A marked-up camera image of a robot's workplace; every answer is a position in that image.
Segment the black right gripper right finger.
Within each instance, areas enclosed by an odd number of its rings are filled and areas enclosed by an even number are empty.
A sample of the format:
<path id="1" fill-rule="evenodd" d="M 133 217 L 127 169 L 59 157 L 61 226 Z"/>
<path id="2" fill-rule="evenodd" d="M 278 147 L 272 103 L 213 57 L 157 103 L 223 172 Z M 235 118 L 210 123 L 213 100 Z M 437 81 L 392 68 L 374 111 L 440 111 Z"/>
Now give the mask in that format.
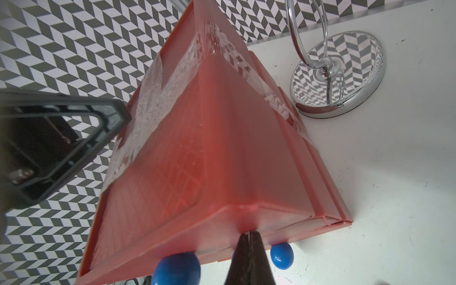
<path id="1" fill-rule="evenodd" d="M 261 235 L 243 233 L 237 243 L 226 285 L 275 285 Z"/>

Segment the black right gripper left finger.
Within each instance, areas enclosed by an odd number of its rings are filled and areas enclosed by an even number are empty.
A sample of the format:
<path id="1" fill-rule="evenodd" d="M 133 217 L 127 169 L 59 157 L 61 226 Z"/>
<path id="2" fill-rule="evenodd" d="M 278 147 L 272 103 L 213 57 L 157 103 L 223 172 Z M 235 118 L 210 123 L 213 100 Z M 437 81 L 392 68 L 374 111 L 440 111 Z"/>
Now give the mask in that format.
<path id="1" fill-rule="evenodd" d="M 47 199 L 130 120 L 118 99 L 1 89 L 1 210 Z"/>

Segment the blue top drawer knob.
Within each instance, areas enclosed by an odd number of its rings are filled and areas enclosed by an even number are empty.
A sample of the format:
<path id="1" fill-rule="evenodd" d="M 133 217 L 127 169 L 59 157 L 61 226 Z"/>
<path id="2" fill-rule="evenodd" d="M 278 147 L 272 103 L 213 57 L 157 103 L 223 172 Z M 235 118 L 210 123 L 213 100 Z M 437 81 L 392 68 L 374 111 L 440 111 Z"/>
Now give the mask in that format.
<path id="1" fill-rule="evenodd" d="M 157 265 L 151 285 L 199 285 L 201 265 L 193 252 L 163 258 Z"/>

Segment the red plastic drawer cabinet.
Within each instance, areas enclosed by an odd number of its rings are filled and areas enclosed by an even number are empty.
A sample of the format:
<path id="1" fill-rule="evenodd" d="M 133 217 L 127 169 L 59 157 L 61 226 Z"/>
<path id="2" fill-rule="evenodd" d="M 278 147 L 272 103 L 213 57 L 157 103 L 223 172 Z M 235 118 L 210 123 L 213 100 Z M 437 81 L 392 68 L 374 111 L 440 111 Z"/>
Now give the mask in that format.
<path id="1" fill-rule="evenodd" d="M 297 111 L 215 1 L 192 1 L 128 103 L 77 276 L 104 285 L 170 255 L 229 259 L 353 223 Z"/>

